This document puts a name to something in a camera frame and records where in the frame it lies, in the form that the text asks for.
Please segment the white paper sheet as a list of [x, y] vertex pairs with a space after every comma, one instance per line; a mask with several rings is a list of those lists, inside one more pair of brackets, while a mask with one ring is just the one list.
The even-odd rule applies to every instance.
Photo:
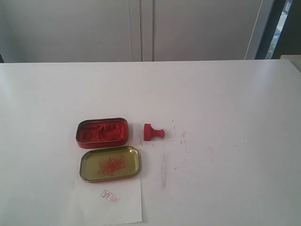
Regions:
[[73, 200], [72, 218], [84, 226], [131, 224], [143, 219], [140, 175], [96, 183], [79, 178]]

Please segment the red stamp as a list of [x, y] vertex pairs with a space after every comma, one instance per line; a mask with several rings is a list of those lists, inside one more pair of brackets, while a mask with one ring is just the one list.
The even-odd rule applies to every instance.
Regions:
[[154, 137], [164, 138], [165, 132], [163, 129], [154, 129], [151, 124], [146, 123], [143, 129], [144, 141], [151, 141]]

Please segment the gold tin lid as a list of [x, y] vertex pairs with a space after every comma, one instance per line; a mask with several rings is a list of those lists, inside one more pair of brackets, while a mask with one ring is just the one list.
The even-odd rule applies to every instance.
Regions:
[[88, 151], [80, 162], [79, 175], [89, 183], [135, 176], [140, 169], [138, 151], [131, 146]]

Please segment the red ink paste tin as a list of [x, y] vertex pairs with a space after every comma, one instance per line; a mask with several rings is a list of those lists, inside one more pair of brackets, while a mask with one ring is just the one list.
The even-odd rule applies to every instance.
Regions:
[[128, 141], [128, 122], [124, 118], [82, 121], [77, 128], [76, 141], [84, 149], [122, 146]]

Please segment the white cabinet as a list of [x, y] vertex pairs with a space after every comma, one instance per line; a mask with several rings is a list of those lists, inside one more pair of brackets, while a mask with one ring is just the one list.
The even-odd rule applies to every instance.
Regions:
[[6, 63], [254, 59], [271, 0], [3, 0]]

